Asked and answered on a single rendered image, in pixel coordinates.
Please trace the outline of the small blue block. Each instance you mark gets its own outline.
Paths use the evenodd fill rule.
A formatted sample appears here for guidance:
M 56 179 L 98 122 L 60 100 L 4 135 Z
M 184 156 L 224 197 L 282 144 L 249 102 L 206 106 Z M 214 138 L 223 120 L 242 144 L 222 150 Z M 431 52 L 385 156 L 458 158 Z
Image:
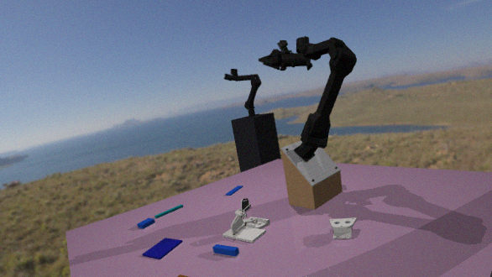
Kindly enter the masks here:
M 148 218 L 146 220 L 143 220 L 141 223 L 137 223 L 137 226 L 138 226 L 138 228 L 144 229 L 144 228 L 146 228 L 146 227 L 148 227 L 154 223 L 155 223 L 155 220 L 153 218 Z

